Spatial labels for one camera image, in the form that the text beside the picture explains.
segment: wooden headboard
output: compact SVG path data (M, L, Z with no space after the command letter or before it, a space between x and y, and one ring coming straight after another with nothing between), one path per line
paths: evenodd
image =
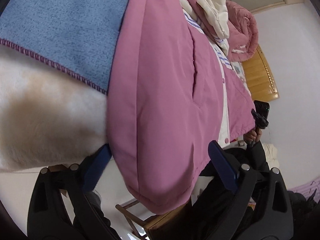
M276 82L260 46L251 59L242 62L242 66L253 100L269 102L279 98Z

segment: rolled pink comforter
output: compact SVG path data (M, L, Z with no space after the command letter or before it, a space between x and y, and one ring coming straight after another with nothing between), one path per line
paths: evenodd
M252 13L235 2L227 1L227 8L230 31L228 60L248 60L258 46L257 22Z

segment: purple stitched border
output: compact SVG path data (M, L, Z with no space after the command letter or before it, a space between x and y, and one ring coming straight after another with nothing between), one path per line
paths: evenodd
M38 53L35 53L31 50L25 49L24 47L21 47L11 41L5 40L5 39L1 39L0 38L0 44L10 47L12 49L15 49L16 51L20 51L20 53L29 56L33 59L36 59L38 61L41 61L42 63L47 64L48 66L51 66L63 73L68 74L70 77L73 77L79 81L82 81L83 83L87 84L88 86L94 88L95 90L101 92L102 94L106 95L107 91L104 90L103 88L97 86L96 84L94 84L93 82L91 82L90 80L84 78L83 76L80 76L78 73L75 73L74 71L66 68L65 66L60 65L59 63L56 63L52 60L47 59L46 57L43 57L41 55L39 55Z

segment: white wall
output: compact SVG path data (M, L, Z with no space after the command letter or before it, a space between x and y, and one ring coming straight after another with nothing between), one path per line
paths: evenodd
M270 102L270 141L287 187L295 187L320 175L320 18L308 1L255 18L280 94Z

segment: black sleeve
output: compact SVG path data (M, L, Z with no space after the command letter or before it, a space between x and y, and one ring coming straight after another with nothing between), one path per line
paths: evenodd
M255 170L265 172L270 171L266 160L266 154L260 141L257 142L252 148L247 147L245 156L249 160L252 168L254 168Z

